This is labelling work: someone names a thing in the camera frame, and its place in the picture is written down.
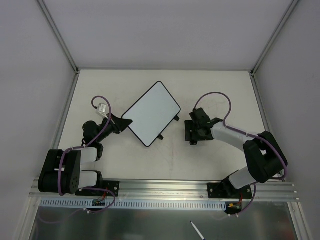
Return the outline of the black bone-shaped eraser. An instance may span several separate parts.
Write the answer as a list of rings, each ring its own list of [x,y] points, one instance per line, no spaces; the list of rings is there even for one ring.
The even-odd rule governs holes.
[[[198,141],[190,141],[189,144],[191,146],[196,146],[198,144]]]

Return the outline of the white whiteboard black frame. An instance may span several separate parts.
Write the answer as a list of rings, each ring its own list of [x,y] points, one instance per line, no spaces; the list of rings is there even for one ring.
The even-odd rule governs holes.
[[[172,94],[157,81],[121,118],[132,120],[129,129],[148,148],[180,112],[181,107]]]

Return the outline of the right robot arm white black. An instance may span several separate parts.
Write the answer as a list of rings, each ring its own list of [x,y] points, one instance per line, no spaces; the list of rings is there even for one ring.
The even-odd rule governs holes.
[[[272,133],[252,134],[228,126],[220,118],[210,119],[203,108],[194,109],[190,120],[184,121],[185,140],[191,146],[198,142],[217,140],[242,151],[246,167],[223,179],[214,189],[235,198],[242,188],[255,183],[264,184],[275,175],[287,172],[288,161]]]

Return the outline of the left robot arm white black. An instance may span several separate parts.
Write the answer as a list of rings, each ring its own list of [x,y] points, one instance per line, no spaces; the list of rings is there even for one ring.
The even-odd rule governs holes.
[[[38,190],[64,196],[87,188],[93,195],[101,194],[105,188],[101,172],[84,170],[82,166],[99,161],[104,151],[102,141],[111,134],[122,133],[132,123],[131,119],[113,114],[110,118],[104,117],[101,124],[92,120],[85,122],[81,146],[48,151],[38,179]]]

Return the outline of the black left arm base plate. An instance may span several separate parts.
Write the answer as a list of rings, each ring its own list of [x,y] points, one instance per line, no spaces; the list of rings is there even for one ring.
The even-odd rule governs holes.
[[[119,190],[120,190],[120,182],[115,180],[103,180],[102,184],[95,185],[92,188],[98,189],[98,190],[92,190],[92,189],[82,189],[81,191],[78,190],[75,195],[81,196],[81,197],[102,197],[104,194],[106,197],[111,197],[112,194],[109,192],[102,191],[102,189],[109,190],[112,192],[116,197],[119,196]]]

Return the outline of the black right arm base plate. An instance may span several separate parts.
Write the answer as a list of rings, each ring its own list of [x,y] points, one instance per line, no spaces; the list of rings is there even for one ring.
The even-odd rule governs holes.
[[[240,199],[250,200],[253,197],[251,187],[246,185],[240,189],[226,182],[209,182],[206,184],[209,199]]]

